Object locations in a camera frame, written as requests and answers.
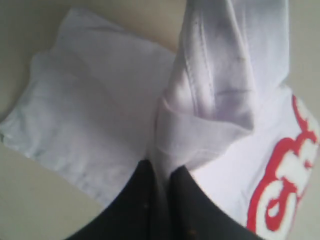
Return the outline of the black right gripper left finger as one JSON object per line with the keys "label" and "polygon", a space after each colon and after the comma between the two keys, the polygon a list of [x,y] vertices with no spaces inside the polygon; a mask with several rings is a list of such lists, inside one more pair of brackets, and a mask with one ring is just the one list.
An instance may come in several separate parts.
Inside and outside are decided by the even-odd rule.
{"label": "black right gripper left finger", "polygon": [[69,240],[161,240],[159,191],[149,160],[141,160],[119,195]]}

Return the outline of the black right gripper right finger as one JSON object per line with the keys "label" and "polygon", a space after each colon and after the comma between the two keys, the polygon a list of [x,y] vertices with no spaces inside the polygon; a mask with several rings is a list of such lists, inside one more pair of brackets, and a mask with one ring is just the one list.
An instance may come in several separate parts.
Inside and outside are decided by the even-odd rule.
{"label": "black right gripper right finger", "polygon": [[174,240],[260,240],[204,194],[186,167],[170,175],[168,207]]}

